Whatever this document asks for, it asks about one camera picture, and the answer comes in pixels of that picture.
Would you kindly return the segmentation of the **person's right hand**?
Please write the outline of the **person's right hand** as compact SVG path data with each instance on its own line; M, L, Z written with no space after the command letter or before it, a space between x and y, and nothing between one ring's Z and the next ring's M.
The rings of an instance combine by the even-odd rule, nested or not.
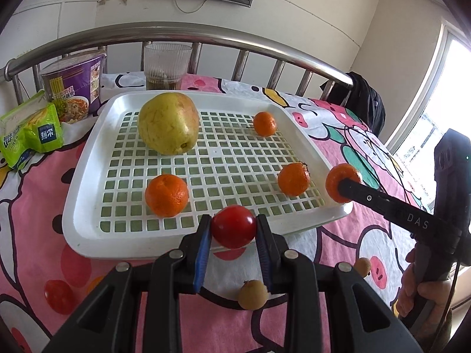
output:
M409 263L409 266L402 275L402 286L396 305L399 315L405 317L409 314L414 307L414 297L418 293L421 297L434 302L434 308L427 321L431 324L438 324L443 312L448 311L445 305L450 295L451 280L417 284L414 276L415 249L412 249L406 255L406 261Z

